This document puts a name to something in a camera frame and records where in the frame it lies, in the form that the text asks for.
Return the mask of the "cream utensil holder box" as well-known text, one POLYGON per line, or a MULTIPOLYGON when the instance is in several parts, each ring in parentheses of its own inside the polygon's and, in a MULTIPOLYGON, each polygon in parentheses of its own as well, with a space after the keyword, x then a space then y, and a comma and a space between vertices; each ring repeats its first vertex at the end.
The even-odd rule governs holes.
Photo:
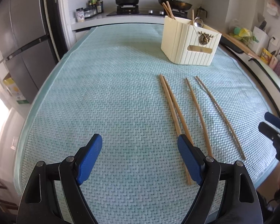
POLYGON ((174 64, 209 66, 221 37, 207 25, 196 27, 189 19, 165 16, 161 50, 174 64))

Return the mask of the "yellow cup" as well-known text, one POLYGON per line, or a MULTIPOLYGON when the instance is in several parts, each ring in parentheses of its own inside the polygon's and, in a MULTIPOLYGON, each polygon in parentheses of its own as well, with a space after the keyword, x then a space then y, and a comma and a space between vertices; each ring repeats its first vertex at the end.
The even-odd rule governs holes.
POLYGON ((262 60, 262 62, 269 65, 271 58, 272 58, 272 54, 267 49, 262 48, 262 53, 260 55, 260 59, 262 60))

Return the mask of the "condiment bottles group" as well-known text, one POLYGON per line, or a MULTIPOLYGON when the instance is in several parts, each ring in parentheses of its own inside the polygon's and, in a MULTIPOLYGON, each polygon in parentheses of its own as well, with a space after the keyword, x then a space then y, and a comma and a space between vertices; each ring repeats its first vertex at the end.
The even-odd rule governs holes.
POLYGON ((88 0, 87 6, 93 16, 104 12, 103 0, 88 0))

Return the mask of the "grey refrigerator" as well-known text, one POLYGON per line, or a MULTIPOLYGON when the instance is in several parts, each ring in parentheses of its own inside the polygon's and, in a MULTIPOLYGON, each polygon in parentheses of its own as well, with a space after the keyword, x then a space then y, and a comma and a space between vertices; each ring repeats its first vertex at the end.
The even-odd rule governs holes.
POLYGON ((20 92, 32 103, 57 64, 44 0, 1 0, 0 52, 20 92))

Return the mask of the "dark french press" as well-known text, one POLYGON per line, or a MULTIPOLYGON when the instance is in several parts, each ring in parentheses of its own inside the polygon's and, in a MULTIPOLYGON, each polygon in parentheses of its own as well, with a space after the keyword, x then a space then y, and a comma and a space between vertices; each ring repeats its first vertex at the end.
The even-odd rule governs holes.
POLYGON ((208 11, 205 10, 203 7, 200 6, 200 7, 197 9, 196 17, 199 17, 199 18, 201 18, 201 19, 206 19, 207 16, 208 16, 208 11))

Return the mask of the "white knife block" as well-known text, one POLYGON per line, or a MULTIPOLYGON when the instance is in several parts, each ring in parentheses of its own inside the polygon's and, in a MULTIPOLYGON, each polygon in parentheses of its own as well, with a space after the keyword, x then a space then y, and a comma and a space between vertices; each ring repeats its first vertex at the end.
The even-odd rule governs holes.
POLYGON ((248 44, 250 50, 252 50, 258 56, 261 55, 263 48, 267 48, 269 43, 269 36, 260 28, 254 27, 252 31, 252 37, 248 44))

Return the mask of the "yellow cardboard box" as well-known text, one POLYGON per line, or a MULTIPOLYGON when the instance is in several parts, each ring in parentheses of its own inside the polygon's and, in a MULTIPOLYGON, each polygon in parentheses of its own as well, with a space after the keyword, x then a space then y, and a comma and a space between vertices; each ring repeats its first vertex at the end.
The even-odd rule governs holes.
POLYGON ((5 78, 3 79, 3 83, 6 86, 8 92, 11 96, 16 100, 18 104, 28 104, 29 102, 24 97, 18 86, 16 85, 15 81, 11 77, 11 74, 8 73, 5 78))

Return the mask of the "wall calendar hanging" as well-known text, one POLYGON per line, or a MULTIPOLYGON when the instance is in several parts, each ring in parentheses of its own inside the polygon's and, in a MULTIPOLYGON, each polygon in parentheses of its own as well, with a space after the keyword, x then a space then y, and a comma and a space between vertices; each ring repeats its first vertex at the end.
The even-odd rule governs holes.
POLYGON ((280 16, 280 7, 276 4, 275 1, 267 2, 267 12, 273 17, 280 16))

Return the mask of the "black gas stove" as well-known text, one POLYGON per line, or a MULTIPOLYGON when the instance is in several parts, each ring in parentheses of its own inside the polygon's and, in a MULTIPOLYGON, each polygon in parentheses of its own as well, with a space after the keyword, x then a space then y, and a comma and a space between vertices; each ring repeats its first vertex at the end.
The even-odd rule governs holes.
MULTIPOLYGON (((183 11, 183 10, 178 10, 174 8, 173 6, 170 6, 172 13, 175 17, 182 17, 182 18, 187 18, 188 17, 188 12, 183 11)), ((138 6, 123 6, 117 7, 117 10, 114 12, 109 13, 107 16, 124 16, 124 15, 143 15, 143 16, 161 16, 164 17, 167 15, 167 12, 165 9, 162 7, 160 9, 144 9, 141 10, 139 9, 138 6)))

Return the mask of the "green cutting board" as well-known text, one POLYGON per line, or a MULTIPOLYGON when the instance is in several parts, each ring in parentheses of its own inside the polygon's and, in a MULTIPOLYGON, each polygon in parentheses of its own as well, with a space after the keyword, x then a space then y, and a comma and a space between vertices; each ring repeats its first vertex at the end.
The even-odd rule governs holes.
POLYGON ((260 67, 260 69, 268 76, 268 78, 271 80, 271 82, 274 84, 274 86, 280 92, 280 78, 275 73, 275 71, 273 69, 271 69, 264 62, 259 61, 259 60, 255 59, 255 58, 250 58, 248 61, 254 61, 260 67))

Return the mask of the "wooden cutting board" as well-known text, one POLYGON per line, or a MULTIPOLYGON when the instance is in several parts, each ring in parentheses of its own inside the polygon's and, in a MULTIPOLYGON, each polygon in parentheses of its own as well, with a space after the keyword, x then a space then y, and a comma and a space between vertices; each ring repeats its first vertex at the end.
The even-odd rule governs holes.
POLYGON ((222 34, 222 37, 226 38, 231 43, 233 43, 235 46, 237 46, 238 48, 243 50, 243 52, 245 54, 247 54, 248 56, 250 56, 254 59, 257 59, 257 60, 260 59, 260 57, 255 52, 253 52, 250 48, 248 48, 248 46, 244 45, 244 43, 242 43, 241 41, 237 40, 236 38, 234 38, 224 32, 221 32, 221 34, 222 34))

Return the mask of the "light blue table cloth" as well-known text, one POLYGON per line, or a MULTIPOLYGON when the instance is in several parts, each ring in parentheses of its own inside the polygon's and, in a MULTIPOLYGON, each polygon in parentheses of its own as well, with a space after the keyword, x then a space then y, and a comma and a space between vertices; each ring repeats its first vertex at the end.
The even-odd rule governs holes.
POLYGON ((181 223, 199 189, 188 185, 169 105, 169 83, 194 145, 206 152, 199 102, 212 153, 242 160, 258 187, 277 160, 258 126, 269 104, 239 63, 217 49, 209 66, 176 65, 161 50, 163 26, 91 29, 51 72, 16 147, 14 185, 22 193, 35 164, 74 155, 93 134, 102 150, 83 195, 99 223, 181 223))

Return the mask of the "yellow green bag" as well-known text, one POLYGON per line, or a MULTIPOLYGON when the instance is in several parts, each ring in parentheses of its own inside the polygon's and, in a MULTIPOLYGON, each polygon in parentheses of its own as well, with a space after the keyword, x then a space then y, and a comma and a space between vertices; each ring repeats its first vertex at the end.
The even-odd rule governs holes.
POLYGON ((233 19, 229 23, 229 35, 246 46, 251 43, 259 42, 259 40, 253 35, 252 31, 241 26, 237 19, 233 19))

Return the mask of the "black wok glass lid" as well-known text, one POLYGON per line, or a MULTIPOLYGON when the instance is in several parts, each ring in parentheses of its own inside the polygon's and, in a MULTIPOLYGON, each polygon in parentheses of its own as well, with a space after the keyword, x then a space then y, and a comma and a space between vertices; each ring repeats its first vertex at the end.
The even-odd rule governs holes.
POLYGON ((169 5, 172 9, 178 10, 178 11, 188 11, 190 8, 192 8, 192 4, 186 3, 182 0, 158 0, 158 3, 162 5, 163 3, 169 2, 169 5))

